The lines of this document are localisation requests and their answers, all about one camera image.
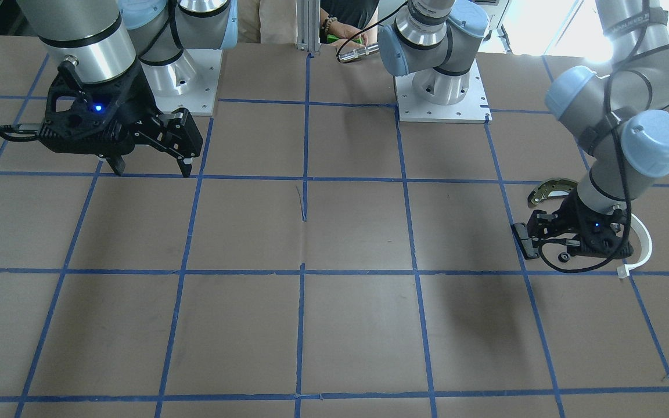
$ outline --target blue joint cap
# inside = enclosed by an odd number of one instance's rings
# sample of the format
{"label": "blue joint cap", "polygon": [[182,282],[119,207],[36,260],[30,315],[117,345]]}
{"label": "blue joint cap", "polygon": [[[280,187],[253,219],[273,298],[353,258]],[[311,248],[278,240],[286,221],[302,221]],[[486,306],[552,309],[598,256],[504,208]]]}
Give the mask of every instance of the blue joint cap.
{"label": "blue joint cap", "polygon": [[595,72],[591,69],[576,66],[565,71],[552,83],[544,103],[557,121],[593,76]]}
{"label": "blue joint cap", "polygon": [[651,178],[669,174],[669,113],[647,110],[629,119],[621,150],[636,171]]}
{"label": "blue joint cap", "polygon": [[448,15],[448,22],[470,37],[481,39],[489,26],[489,17],[480,5],[469,0],[456,0]]}
{"label": "blue joint cap", "polygon": [[239,40],[236,0],[229,0],[229,2],[231,2],[229,5],[229,20],[226,23],[226,32],[224,33],[224,40],[221,42],[221,49],[234,48]]}
{"label": "blue joint cap", "polygon": [[117,7],[128,31],[138,29],[158,16],[167,0],[118,0]]}
{"label": "blue joint cap", "polygon": [[407,58],[398,35],[391,26],[379,27],[379,55],[383,67],[394,77],[409,74]]}

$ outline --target beige pants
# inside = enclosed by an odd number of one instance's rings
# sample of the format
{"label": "beige pants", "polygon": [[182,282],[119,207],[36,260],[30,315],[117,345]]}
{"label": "beige pants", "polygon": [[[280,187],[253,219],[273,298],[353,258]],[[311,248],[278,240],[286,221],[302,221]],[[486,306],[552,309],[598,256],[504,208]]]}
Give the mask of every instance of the beige pants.
{"label": "beige pants", "polygon": [[296,0],[238,0],[239,42],[296,42]]}

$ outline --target black shirt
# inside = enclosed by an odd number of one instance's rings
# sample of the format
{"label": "black shirt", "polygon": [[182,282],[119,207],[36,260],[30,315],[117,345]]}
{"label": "black shirt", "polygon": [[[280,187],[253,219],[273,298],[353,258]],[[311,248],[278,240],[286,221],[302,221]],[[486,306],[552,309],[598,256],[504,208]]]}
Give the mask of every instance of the black shirt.
{"label": "black shirt", "polygon": [[379,6],[379,0],[321,0],[321,8],[337,21],[365,29]]}

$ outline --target green object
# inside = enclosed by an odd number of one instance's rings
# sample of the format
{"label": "green object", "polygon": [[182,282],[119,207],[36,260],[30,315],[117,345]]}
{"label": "green object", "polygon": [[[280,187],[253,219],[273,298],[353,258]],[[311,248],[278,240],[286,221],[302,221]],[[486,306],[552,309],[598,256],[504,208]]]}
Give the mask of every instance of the green object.
{"label": "green object", "polygon": [[[335,35],[332,35],[332,34],[327,35],[327,43],[328,44],[331,44],[332,42],[335,42],[335,41],[338,41],[338,40],[340,40],[340,38],[335,37]],[[354,39],[353,42],[358,43],[358,44],[362,44],[363,40],[358,38],[358,39]]]}

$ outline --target cable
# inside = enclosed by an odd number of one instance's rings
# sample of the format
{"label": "cable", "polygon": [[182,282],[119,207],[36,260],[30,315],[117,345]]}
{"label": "cable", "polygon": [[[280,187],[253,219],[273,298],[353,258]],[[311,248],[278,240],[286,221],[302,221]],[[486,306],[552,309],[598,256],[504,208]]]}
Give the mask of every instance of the cable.
{"label": "cable", "polygon": [[380,19],[379,21],[375,22],[374,24],[371,24],[371,26],[366,27],[365,29],[361,29],[360,32],[358,32],[358,33],[356,33],[355,35],[352,35],[350,38],[348,38],[348,40],[347,40],[345,43],[343,43],[342,45],[340,45],[340,47],[337,49],[337,52],[334,53],[334,56],[337,57],[337,61],[338,61],[338,63],[340,63],[340,64],[346,64],[345,61],[340,61],[340,52],[342,52],[342,48],[343,48],[345,45],[347,45],[349,42],[351,42],[351,41],[352,41],[353,39],[355,39],[356,37],[360,37],[360,35],[364,34],[365,32],[370,31],[371,29],[373,29],[373,28],[376,27],[376,26],[379,26],[379,25],[382,24],[384,21],[386,21],[388,18],[390,18],[391,16],[394,16],[399,10],[401,10],[401,8],[403,8],[403,7],[406,6],[406,5],[407,5],[407,2],[402,3],[401,6],[399,6],[399,7],[396,8],[394,11],[392,11],[391,13],[389,13],[388,16],[384,17],[383,19]]}
{"label": "cable", "polygon": [[[643,13],[646,13],[649,10],[649,0],[642,0],[642,11]],[[627,55],[626,58],[624,58],[622,61],[619,62],[618,66],[616,66],[615,69],[613,69],[613,72],[608,76],[608,80],[606,81],[606,86],[605,86],[605,95],[603,96],[603,105],[605,106],[605,112],[606,114],[609,114],[611,112],[611,90],[613,90],[613,78],[618,74],[619,71],[621,71],[626,64],[628,64],[632,58],[636,55],[637,51],[639,48],[642,46],[643,40],[645,40],[645,35],[647,34],[647,29],[649,26],[644,26],[642,29],[640,29],[639,32],[639,38],[637,39],[634,48],[630,51],[629,55]],[[585,267],[585,268],[561,268],[555,264],[552,264],[549,259],[546,258],[546,255],[544,255],[544,245],[545,244],[565,244],[565,241],[563,240],[542,240],[541,244],[539,244],[538,247],[538,253],[539,256],[541,256],[541,259],[544,260],[544,263],[546,265],[549,265],[549,267],[554,268],[557,272],[561,273],[585,273],[585,272],[591,272],[592,270],[597,270],[600,267],[603,267],[607,265],[609,262],[613,261],[614,258],[616,258],[616,254],[618,254],[619,251],[621,251],[622,248],[624,248],[624,245],[629,242],[629,235],[631,231],[631,196],[629,193],[629,184],[628,180],[626,177],[626,165],[624,161],[624,151],[621,148],[621,136],[618,134],[618,129],[614,129],[611,131],[611,135],[613,136],[613,143],[616,148],[616,162],[618,163],[618,174],[621,176],[621,187],[624,190],[624,201],[626,203],[626,221],[624,223],[624,233],[621,236],[621,241],[618,243],[618,246],[616,249],[611,252],[610,256],[606,257],[605,260],[602,262],[599,262],[596,265],[591,265],[590,267]],[[574,202],[576,207],[579,206],[579,201]]]}

